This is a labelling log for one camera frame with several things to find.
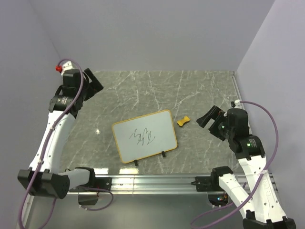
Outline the yellow bone-shaped eraser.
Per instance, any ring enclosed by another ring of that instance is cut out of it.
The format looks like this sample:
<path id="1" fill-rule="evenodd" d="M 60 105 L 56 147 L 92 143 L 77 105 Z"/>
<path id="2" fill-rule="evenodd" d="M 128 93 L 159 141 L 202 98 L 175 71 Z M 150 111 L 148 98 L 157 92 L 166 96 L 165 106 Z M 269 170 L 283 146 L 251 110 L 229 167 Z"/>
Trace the yellow bone-shaped eraser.
<path id="1" fill-rule="evenodd" d="M 182 119 L 177 121 L 177 124 L 179 125 L 179 127 L 182 127 L 189 121 L 190 121 L 190 118 L 188 116 L 184 116 Z"/>

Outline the yellow framed whiteboard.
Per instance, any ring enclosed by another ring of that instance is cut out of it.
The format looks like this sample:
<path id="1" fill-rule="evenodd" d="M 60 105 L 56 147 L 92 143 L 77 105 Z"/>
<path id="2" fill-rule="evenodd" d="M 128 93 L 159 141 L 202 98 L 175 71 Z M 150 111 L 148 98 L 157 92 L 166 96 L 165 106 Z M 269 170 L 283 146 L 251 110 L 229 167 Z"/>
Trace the yellow framed whiteboard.
<path id="1" fill-rule="evenodd" d="M 172 114 L 168 109 L 114 123 L 112 132 L 124 164 L 178 147 Z"/>

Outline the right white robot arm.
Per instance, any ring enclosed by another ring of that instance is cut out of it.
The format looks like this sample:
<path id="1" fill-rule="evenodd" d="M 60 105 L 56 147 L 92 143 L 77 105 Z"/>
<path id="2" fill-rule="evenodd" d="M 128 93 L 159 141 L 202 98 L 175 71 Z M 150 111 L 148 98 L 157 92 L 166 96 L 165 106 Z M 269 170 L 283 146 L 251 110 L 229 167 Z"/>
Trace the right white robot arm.
<path id="1" fill-rule="evenodd" d="M 275 194 L 268 173 L 271 161 L 266 159 L 259 137 L 250 133 L 248 113 L 239 102 L 234 102 L 227 111 L 213 106 L 197 119 L 197 123 L 204 128 L 210 120 L 213 123 L 209 132 L 222 141 L 228 141 L 251 191 L 247 193 L 244 190 L 229 167 L 214 168 L 211 172 L 211 187 L 225 191 L 236 205 L 235 210 L 217 222 L 239 212 L 245 229 L 295 229 L 295 221 L 285 214 Z"/>

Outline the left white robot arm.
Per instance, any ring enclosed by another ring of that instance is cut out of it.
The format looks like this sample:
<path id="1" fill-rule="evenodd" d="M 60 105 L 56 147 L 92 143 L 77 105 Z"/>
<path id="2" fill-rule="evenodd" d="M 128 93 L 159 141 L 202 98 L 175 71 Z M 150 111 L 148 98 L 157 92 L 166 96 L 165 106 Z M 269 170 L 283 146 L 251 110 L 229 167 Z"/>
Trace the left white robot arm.
<path id="1" fill-rule="evenodd" d="M 87 68 L 62 71 L 63 84 L 50 100 L 48 123 L 39 150 L 28 169 L 21 169 L 18 181 L 32 196 L 63 199 L 69 190 L 81 187 L 86 192 L 96 188 L 93 168 L 76 167 L 59 172 L 61 155 L 83 103 L 103 89 Z"/>

